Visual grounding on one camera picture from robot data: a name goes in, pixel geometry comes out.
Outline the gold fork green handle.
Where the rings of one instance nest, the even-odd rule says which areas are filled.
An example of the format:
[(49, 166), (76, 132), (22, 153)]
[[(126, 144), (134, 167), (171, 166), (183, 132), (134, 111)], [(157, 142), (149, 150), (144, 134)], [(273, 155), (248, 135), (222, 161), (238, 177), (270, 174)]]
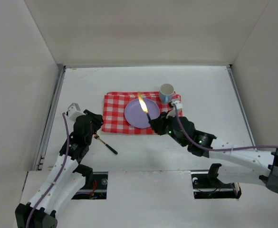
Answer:
[(110, 145), (108, 145), (107, 143), (105, 143), (98, 134), (94, 134), (93, 137), (96, 139), (96, 140), (99, 140), (100, 142), (102, 142), (113, 154), (117, 155), (118, 152), (113, 149)]

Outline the red checkered cloth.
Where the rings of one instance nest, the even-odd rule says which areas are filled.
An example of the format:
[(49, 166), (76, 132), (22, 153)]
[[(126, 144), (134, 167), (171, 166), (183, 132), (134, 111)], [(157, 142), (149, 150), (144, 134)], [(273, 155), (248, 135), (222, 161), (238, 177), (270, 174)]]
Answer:
[[(162, 104), (157, 91), (141, 92), (144, 98), (155, 102), (159, 107), (159, 112), (169, 111), (168, 104)], [(151, 127), (137, 127), (127, 121), (125, 117), (125, 108), (137, 98), (137, 92), (108, 92), (104, 96), (102, 131), (107, 133), (120, 134), (154, 134)]]

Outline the gold knife green handle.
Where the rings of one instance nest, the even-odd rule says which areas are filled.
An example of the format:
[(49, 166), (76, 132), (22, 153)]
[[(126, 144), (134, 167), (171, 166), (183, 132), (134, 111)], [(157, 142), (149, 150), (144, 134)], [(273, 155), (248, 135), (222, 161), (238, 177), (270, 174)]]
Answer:
[(143, 97), (142, 97), (141, 93), (138, 92), (137, 96), (138, 96), (138, 100), (139, 100), (139, 104), (141, 106), (141, 109), (146, 113), (148, 121), (150, 122), (151, 118), (150, 118), (150, 115), (149, 115), (149, 112), (148, 112), (148, 108), (147, 108), (147, 105), (146, 105), (145, 101), (143, 100)]

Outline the blue mug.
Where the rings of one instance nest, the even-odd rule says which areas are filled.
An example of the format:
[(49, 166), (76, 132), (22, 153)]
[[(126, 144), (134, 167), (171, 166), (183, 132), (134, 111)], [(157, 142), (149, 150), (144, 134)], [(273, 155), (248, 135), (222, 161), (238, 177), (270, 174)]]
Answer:
[(168, 104), (174, 95), (174, 87), (171, 84), (163, 84), (159, 89), (159, 98), (162, 104)]

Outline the purple plate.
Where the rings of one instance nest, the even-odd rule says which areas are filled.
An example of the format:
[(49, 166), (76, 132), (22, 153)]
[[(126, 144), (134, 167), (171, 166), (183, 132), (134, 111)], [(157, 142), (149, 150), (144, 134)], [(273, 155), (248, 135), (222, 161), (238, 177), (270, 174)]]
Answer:
[[(143, 99), (147, 108), (148, 113), (151, 119), (156, 119), (160, 115), (160, 109), (156, 102), (152, 101), (151, 99), (144, 98)], [(134, 99), (130, 101), (124, 110), (124, 115), (126, 121), (133, 127), (145, 129), (149, 128), (149, 120), (147, 114), (141, 109), (138, 99)]]

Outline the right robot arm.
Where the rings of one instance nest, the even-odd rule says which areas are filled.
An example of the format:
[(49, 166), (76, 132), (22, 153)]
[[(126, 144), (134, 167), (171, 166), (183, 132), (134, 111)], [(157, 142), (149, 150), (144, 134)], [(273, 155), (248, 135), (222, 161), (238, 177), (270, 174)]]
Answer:
[(158, 118), (148, 120), (157, 135), (170, 136), (191, 154), (235, 164), (234, 167), (221, 163), (211, 165), (207, 180), (214, 188), (240, 182), (264, 186), (278, 194), (278, 146), (273, 147), (274, 151), (270, 151), (269, 146), (262, 146), (260, 151), (258, 146), (237, 148), (227, 144), (221, 149), (214, 149), (217, 137), (196, 130), (194, 123), (186, 117), (172, 117), (163, 112)]

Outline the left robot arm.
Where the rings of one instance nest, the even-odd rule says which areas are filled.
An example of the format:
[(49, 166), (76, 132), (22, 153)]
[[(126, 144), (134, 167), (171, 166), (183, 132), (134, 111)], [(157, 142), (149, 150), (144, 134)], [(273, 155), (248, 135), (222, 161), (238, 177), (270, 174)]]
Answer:
[(67, 139), (57, 156), (54, 167), (46, 180), (26, 203), (15, 210), (19, 228), (55, 228), (58, 215), (74, 195), (92, 180), (92, 168), (81, 161), (89, 151), (94, 134), (103, 125), (103, 117), (88, 110), (80, 111), (74, 104), (62, 114), (64, 122), (73, 122), (73, 131), (67, 131)]

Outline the left aluminium rail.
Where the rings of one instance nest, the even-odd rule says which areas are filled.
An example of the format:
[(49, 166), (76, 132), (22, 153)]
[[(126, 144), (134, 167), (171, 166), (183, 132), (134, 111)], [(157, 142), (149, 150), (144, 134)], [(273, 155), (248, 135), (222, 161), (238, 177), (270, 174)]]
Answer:
[(42, 169), (41, 166), (43, 165), (43, 161), (47, 151), (48, 142), (50, 139), (50, 133), (53, 126), (56, 109), (58, 106), (59, 96), (61, 93), (61, 88), (65, 76), (66, 66), (63, 64), (57, 64), (57, 67), (58, 67), (58, 76), (56, 79), (56, 84), (54, 86), (51, 103), (48, 109), (47, 120), (43, 130), (42, 138), (38, 145), (38, 149), (35, 155), (35, 160), (31, 168), (32, 171), (40, 171)]

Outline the aluminium rail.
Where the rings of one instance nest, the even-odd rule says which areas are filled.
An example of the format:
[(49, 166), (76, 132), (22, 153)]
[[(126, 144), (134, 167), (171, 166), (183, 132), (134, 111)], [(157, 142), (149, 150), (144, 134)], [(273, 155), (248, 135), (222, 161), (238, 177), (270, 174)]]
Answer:
[(38, 145), (38, 149), (35, 155), (35, 160), (31, 168), (32, 171), (40, 171), (42, 169), (41, 166), (43, 165), (43, 161), (47, 151), (48, 142), (50, 139), (50, 133), (53, 126), (56, 109), (58, 106), (59, 96), (61, 93), (61, 88), (65, 76), (66, 66), (63, 64), (57, 64), (57, 67), (58, 67), (58, 76), (56, 79), (56, 84), (54, 86), (51, 103), (48, 109), (47, 120), (43, 130), (42, 138)]
[(250, 143), (251, 143), (251, 145), (255, 146), (256, 145), (255, 140), (254, 140), (254, 137), (252, 135), (251, 127), (249, 125), (248, 118), (247, 118), (247, 115), (246, 115), (246, 112), (245, 112), (245, 109), (244, 109), (244, 106), (243, 106), (243, 103), (242, 103), (242, 100), (241, 100), (241, 97), (240, 97), (240, 94), (239, 94), (239, 91), (238, 91), (238, 88), (237, 88), (237, 85), (236, 85), (236, 81), (234, 79), (234, 75), (233, 75), (233, 71), (232, 71), (231, 67), (232, 67), (232, 65), (227, 65), (226, 66), (229, 77), (230, 77), (230, 80), (231, 80), (231, 83), (232, 83), (232, 86), (233, 86), (233, 89), (234, 89), (234, 92), (235, 92), (235, 95), (236, 95), (236, 98), (237, 98), (237, 101), (238, 101), (239, 106), (240, 106), (240, 110), (241, 110), (242, 117), (243, 117), (244, 122), (245, 122), (247, 132), (249, 134)]

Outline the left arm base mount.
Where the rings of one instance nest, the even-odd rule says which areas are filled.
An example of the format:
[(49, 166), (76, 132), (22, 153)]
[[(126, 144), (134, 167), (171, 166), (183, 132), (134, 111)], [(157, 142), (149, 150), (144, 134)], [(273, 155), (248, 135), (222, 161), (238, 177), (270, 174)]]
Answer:
[(108, 172), (94, 172), (92, 179), (72, 197), (73, 200), (105, 200), (107, 198)]

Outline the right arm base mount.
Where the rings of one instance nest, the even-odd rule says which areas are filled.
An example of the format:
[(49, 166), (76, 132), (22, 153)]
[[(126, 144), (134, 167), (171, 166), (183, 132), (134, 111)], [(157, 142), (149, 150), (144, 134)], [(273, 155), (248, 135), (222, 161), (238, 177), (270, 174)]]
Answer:
[(239, 199), (242, 195), (238, 183), (223, 183), (218, 179), (219, 163), (208, 170), (191, 171), (193, 195), (195, 199)]

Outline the right aluminium rail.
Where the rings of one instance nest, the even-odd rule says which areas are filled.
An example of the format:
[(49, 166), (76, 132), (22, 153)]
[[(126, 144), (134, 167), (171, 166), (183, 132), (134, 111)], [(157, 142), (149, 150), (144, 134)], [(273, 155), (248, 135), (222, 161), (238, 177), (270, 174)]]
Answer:
[(247, 115), (246, 115), (246, 112), (245, 112), (245, 109), (244, 109), (244, 106), (243, 106), (243, 103), (242, 103), (242, 100), (241, 100), (241, 97), (240, 97), (240, 94), (239, 94), (239, 91), (238, 91), (238, 88), (237, 88), (237, 85), (236, 85), (236, 81), (234, 79), (234, 75), (233, 75), (233, 71), (232, 71), (231, 67), (232, 67), (232, 65), (227, 65), (226, 66), (229, 77), (230, 77), (230, 80), (231, 80), (231, 83), (232, 83), (232, 86), (233, 86), (233, 89), (234, 89), (234, 92), (235, 92), (235, 95), (236, 95), (236, 98), (237, 98), (237, 101), (238, 101), (239, 106), (240, 106), (240, 110), (241, 110), (242, 117), (243, 117), (244, 122), (245, 122), (247, 132), (249, 134), (250, 143), (251, 143), (251, 145), (255, 146), (256, 145), (255, 140), (254, 140), (254, 137), (252, 135), (251, 127), (249, 125), (248, 118), (247, 118)]

